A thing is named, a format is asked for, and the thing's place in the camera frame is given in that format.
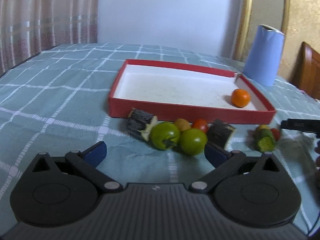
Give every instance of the cut eggplant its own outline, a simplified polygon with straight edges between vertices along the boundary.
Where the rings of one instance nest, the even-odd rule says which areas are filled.
[[[143,110],[132,109],[127,119],[127,131],[129,134],[149,141],[151,129],[157,125],[158,118],[156,115],[149,114]]]
[[[214,120],[207,131],[208,142],[215,143],[225,149],[236,128],[220,119]]]

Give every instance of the white wall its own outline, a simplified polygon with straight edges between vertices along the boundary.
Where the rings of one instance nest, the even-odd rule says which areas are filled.
[[[240,7],[241,0],[99,0],[98,42],[229,57]]]

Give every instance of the green tomato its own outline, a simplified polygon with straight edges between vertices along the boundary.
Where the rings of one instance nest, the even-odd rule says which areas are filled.
[[[178,144],[180,131],[173,123],[161,122],[152,128],[150,139],[159,150],[167,150]]]
[[[185,130],[180,137],[180,146],[183,152],[189,156],[201,153],[208,139],[204,132],[197,128]]]

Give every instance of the black cable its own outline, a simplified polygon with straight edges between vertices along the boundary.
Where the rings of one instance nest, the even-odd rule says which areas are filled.
[[[319,211],[319,213],[318,213],[318,217],[317,217],[317,219],[316,219],[316,222],[313,224],[312,228],[308,231],[308,236],[309,236],[310,233],[313,231],[313,229],[315,229],[315,227],[316,227],[319,219],[320,219],[320,211]]]

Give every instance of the white logo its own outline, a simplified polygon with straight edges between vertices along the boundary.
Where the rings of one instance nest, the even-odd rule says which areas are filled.
[[[158,185],[152,187],[153,190],[158,190],[158,189],[161,189]]]

